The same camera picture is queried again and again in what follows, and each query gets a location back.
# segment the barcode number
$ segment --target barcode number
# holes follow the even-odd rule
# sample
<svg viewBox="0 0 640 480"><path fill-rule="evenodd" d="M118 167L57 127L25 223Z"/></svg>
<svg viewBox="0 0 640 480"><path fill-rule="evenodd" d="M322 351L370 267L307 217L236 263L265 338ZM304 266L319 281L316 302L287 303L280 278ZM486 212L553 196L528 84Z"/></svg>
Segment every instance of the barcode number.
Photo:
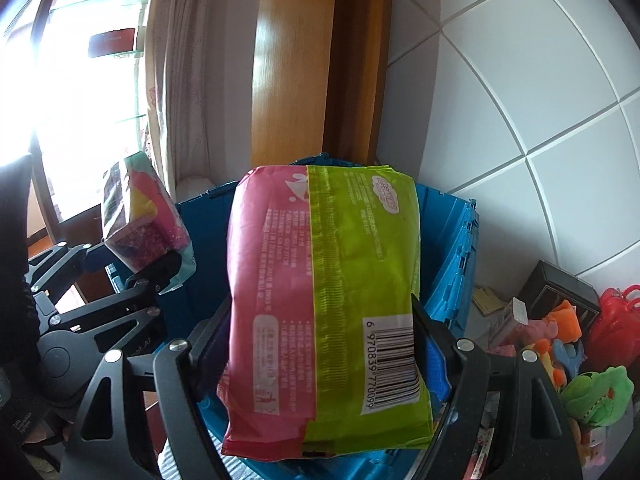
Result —
<svg viewBox="0 0 640 480"><path fill-rule="evenodd" d="M365 386L362 414L420 399L411 314L365 317Z"/></svg>

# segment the blue plastic crate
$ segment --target blue plastic crate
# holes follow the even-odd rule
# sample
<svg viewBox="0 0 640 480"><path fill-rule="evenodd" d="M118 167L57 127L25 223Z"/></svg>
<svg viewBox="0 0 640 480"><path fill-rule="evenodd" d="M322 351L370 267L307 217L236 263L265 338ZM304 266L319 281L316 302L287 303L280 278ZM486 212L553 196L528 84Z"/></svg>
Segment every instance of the blue plastic crate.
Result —
<svg viewBox="0 0 640 480"><path fill-rule="evenodd" d="M325 154L296 164L354 166ZM197 270L181 288L159 297L169 338L187 337L197 322L212 316L228 294L226 229L236 185L219 186L178 205L193 242ZM421 231L420 302L433 319L444 321L454 336L461 337L476 270L476 204L420 184L416 191ZM128 276L130 271L123 264L113 264L114 283ZM201 402L200 412L211 432L222 439L228 419L220 400L215 397ZM388 449L320 460L244 462L267 480L403 480L419 453Z"/></svg>

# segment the curtain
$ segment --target curtain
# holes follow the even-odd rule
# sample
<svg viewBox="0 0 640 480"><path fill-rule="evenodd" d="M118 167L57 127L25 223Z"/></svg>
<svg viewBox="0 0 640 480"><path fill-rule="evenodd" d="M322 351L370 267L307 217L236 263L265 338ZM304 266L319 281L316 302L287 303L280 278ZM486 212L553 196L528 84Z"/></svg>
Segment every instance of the curtain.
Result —
<svg viewBox="0 0 640 480"><path fill-rule="evenodd" d="M145 38L152 158L176 199L178 183L210 179L204 110L207 0L150 0Z"/></svg>

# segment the silver screw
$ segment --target silver screw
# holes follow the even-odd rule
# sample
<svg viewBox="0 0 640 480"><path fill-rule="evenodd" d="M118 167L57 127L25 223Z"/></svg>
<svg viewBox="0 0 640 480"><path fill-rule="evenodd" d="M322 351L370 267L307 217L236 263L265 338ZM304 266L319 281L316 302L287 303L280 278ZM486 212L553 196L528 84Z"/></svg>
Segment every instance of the silver screw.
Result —
<svg viewBox="0 0 640 480"><path fill-rule="evenodd" d="M474 342L471 341L471 339L460 339L456 343L456 346L458 347L458 350L463 352L471 352L475 347Z"/></svg>
<svg viewBox="0 0 640 480"><path fill-rule="evenodd" d="M538 354L536 354L533 350L525 350L522 352L522 358L527 363L535 363L538 360Z"/></svg>
<svg viewBox="0 0 640 480"><path fill-rule="evenodd" d="M118 350L117 348L114 348L113 350L109 350L104 355L104 360L107 361L108 363L114 363L118 361L121 357L122 357L122 350Z"/></svg>
<svg viewBox="0 0 640 480"><path fill-rule="evenodd" d="M182 352L188 345L189 343L184 339L174 339L169 343L169 350L171 352Z"/></svg>

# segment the colorful tissue pack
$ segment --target colorful tissue pack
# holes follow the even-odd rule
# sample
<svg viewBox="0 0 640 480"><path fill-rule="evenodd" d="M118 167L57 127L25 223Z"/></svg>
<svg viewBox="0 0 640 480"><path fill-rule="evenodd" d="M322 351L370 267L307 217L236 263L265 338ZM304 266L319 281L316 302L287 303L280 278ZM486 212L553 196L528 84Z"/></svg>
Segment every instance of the colorful tissue pack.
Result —
<svg viewBox="0 0 640 480"><path fill-rule="evenodd" d="M134 153L105 172L102 235L104 244L133 272L177 251L182 265L161 294L195 272L189 233L145 153Z"/></svg>
<svg viewBox="0 0 640 480"><path fill-rule="evenodd" d="M241 180L228 231L222 451L254 460L427 447L414 358L415 184L389 167L267 166Z"/></svg>

